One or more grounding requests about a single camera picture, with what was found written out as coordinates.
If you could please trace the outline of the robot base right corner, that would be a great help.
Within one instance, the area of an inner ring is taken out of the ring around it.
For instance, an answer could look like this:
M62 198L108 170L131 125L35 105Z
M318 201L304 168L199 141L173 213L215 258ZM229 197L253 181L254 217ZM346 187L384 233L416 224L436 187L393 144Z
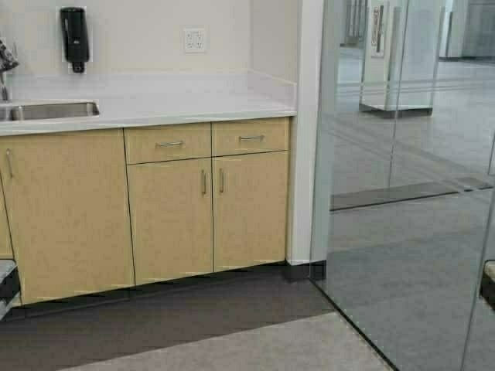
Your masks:
M484 264L480 296L488 303L494 304L494 260L487 260Z

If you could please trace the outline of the robot base left corner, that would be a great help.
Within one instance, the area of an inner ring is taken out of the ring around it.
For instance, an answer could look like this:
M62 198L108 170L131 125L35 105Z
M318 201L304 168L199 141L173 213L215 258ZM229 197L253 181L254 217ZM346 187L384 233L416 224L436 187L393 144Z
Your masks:
M17 263L1 259L1 320L20 303L21 284Z

